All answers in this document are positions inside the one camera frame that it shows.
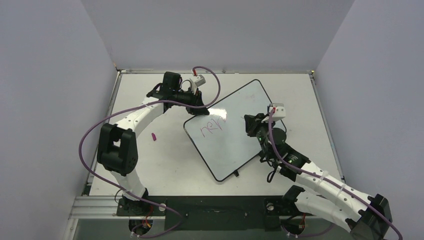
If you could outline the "black framed whiteboard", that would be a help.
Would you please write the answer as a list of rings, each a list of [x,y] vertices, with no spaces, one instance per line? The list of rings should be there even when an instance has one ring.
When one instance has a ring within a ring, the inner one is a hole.
[[[184,122],[186,134],[217,182],[259,154],[260,144],[247,136],[244,116],[265,114],[270,103],[264,86],[254,79],[210,106],[209,115]]]

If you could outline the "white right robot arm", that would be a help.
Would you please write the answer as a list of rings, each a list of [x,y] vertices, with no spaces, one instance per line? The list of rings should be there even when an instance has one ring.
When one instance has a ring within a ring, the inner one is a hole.
[[[260,161],[295,184],[284,194],[283,209],[315,215],[345,229],[355,240],[383,240],[392,223],[388,200],[371,196],[331,176],[286,143],[286,132],[267,114],[244,116],[245,132],[258,140]]]

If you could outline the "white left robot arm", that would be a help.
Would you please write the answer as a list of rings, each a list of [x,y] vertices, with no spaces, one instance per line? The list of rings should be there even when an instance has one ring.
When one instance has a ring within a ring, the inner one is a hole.
[[[207,116],[210,113],[199,90],[206,83],[205,78],[194,73],[188,82],[190,86],[184,90],[180,74],[165,72],[162,82],[146,94],[141,109],[131,111],[114,124],[105,123],[100,129],[96,160],[124,188],[123,201],[136,215],[149,210],[148,190],[135,170],[139,158],[137,137],[176,103],[183,104],[190,115]]]

